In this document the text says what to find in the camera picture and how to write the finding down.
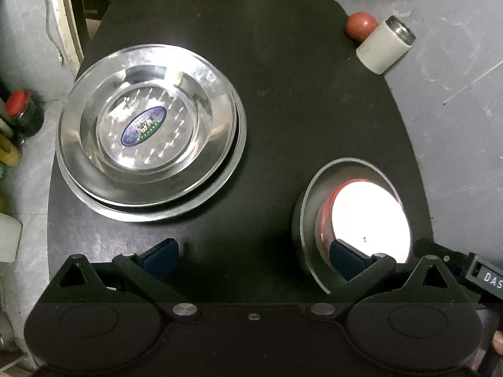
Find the person's right hand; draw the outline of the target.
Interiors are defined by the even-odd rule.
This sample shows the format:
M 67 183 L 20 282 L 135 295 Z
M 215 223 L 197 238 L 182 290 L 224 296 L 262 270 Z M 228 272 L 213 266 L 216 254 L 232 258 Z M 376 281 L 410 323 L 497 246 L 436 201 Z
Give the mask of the person's right hand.
M 486 350 L 477 351 L 470 368 L 478 376 L 502 376 L 502 331 L 495 331 Z

